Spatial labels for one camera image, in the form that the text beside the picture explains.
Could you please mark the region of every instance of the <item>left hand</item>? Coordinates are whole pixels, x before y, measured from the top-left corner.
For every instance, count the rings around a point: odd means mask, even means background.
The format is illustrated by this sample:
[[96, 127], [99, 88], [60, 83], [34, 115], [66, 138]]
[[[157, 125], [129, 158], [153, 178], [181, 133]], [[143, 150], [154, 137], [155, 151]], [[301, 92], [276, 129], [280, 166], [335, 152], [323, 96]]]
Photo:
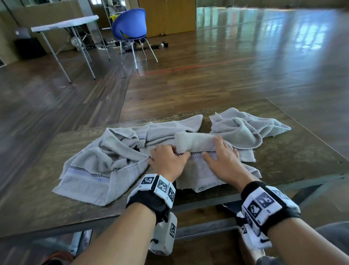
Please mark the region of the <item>left hand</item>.
[[149, 164], [156, 174], [163, 176], [170, 182], [174, 182], [183, 172], [183, 168], [190, 157], [190, 152], [176, 156], [176, 147], [173, 145], [158, 144], [150, 151]]

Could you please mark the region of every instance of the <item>cabinet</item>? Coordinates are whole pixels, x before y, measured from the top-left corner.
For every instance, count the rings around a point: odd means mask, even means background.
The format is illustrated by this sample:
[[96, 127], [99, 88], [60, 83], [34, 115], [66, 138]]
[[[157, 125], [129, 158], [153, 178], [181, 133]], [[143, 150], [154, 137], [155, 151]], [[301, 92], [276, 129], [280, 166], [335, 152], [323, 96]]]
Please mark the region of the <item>cabinet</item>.
[[196, 0], [139, 0], [144, 8], [147, 37], [196, 30]]

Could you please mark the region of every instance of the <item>white folding table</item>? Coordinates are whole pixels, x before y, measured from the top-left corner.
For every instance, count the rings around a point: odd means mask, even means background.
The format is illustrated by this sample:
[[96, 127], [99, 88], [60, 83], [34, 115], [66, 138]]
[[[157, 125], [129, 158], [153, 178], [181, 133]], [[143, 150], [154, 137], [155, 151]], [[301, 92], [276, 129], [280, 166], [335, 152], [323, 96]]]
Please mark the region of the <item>white folding table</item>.
[[80, 47], [80, 50], [85, 58], [85, 61], [91, 71], [91, 74], [93, 76], [93, 78], [96, 80], [96, 77], [95, 77], [95, 74], [93, 73], [92, 71], [92, 68], [90, 66], [90, 63], [86, 57], [86, 54], [87, 56], [89, 57], [90, 61], [92, 62], [91, 60], [91, 57], [90, 55], [88, 54], [87, 52], [87, 49], [85, 47], [85, 44], [82, 42], [82, 39], [80, 38], [80, 35], [78, 34], [78, 31], [76, 30], [76, 27], [77, 26], [81, 26], [81, 25], [84, 25], [84, 24], [87, 24], [87, 23], [91, 23], [91, 22], [95, 22], [96, 24], [96, 27], [98, 29], [98, 32], [99, 32], [99, 35], [101, 37], [101, 43], [102, 43], [102, 46], [103, 48], [105, 49], [105, 51], [107, 52], [107, 55], [108, 55], [108, 58], [110, 60], [110, 57], [109, 57], [109, 53], [108, 53], [108, 49], [103, 41], [103, 37], [102, 37], [102, 34], [98, 28], [98, 24], [97, 24], [97, 19], [99, 19], [99, 17], [97, 15], [94, 15], [94, 16], [85, 16], [85, 17], [79, 17], [77, 19], [70, 19], [70, 20], [66, 20], [66, 21], [62, 21], [62, 22], [58, 22], [58, 23], [55, 23], [55, 24], [50, 24], [50, 25], [44, 25], [44, 26], [38, 26], [38, 27], [33, 27], [31, 28], [31, 30], [33, 32], [40, 32], [42, 37], [44, 38], [44, 40], [46, 41], [46, 44], [47, 46], [49, 47], [50, 51], [52, 52], [52, 55], [53, 57], [56, 59], [57, 63], [59, 64], [59, 66], [61, 67], [63, 73], [65, 74], [65, 76], [67, 77], [67, 79], [69, 80], [69, 83], [72, 83], [67, 75], [67, 73], [64, 71], [64, 68], [63, 66], [61, 65], [61, 63], [59, 62], [58, 58], [57, 58], [57, 54], [53, 51], [52, 47], [50, 46], [47, 38], [45, 37], [44, 35], [44, 31], [47, 31], [47, 30], [51, 30], [51, 29], [61, 29], [61, 28], [71, 28], [74, 36], [77, 38], [78, 40], [78, 44], [79, 44], [79, 47]]

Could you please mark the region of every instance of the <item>red floor line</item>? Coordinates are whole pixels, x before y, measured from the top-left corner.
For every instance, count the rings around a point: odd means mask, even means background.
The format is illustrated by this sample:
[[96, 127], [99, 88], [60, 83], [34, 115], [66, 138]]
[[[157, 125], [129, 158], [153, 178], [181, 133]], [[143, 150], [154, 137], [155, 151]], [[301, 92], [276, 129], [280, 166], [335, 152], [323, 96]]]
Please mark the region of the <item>red floor line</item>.
[[187, 67], [164, 69], [164, 70], [160, 70], [160, 71], [149, 71], [149, 72], [144, 72], [143, 74], [140, 74], [140, 76], [150, 76], [150, 75], [153, 75], [153, 74], [174, 72], [174, 71], [185, 70], [185, 69], [193, 69], [193, 68], [199, 68], [199, 67], [204, 67], [204, 66], [228, 64], [228, 63], [233, 63], [233, 62], [252, 60], [252, 59], [255, 59], [255, 58], [257, 58], [257, 57], [241, 58], [241, 59], [236, 59], [236, 60], [231, 60], [231, 61], [224, 61], [224, 62], [218, 62], [218, 63], [211, 63], [211, 64], [191, 65], [191, 66], [187, 66]]

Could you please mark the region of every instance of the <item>table top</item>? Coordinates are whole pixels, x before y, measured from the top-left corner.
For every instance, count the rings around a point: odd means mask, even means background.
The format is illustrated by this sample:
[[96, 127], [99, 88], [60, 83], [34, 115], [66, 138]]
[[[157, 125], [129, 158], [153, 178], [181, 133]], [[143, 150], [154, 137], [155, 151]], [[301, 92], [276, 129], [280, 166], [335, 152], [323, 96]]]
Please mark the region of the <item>table top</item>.
[[97, 19], [99, 19], [99, 16], [97, 16], [97, 15], [78, 17], [76, 19], [69, 19], [69, 20], [61, 21], [58, 23], [50, 24], [50, 25], [32, 27], [31, 31], [32, 32], [39, 32], [39, 31], [46, 31], [46, 30], [51, 30], [51, 29], [75, 27], [75, 26], [84, 25], [86, 23], [94, 22]]
[[[267, 99], [182, 113], [153, 121], [182, 120], [203, 114], [199, 132], [208, 133], [211, 128], [208, 117], [230, 107], [259, 117], [275, 118], [292, 128], [289, 132], [264, 138], [263, 144], [254, 150], [257, 162], [251, 165], [260, 170], [262, 180], [267, 184], [299, 189], [343, 178], [349, 173], [348, 160]], [[128, 127], [149, 121], [109, 127]], [[78, 231], [75, 230], [77, 224], [83, 224], [84, 229], [91, 229], [89, 226], [94, 221], [115, 218], [124, 211], [127, 196], [133, 187], [105, 207], [75, 201], [51, 192], [59, 183], [58, 177], [64, 162], [104, 131], [104, 127], [98, 127], [57, 134], [40, 160], [1, 202], [0, 240], [35, 238], [39, 234], [43, 236], [46, 231], [59, 234], [63, 233], [63, 229], [65, 232], [74, 232]], [[200, 193], [190, 189], [178, 190], [173, 210], [201, 208], [238, 199], [236, 189], [229, 185], [217, 186]]]

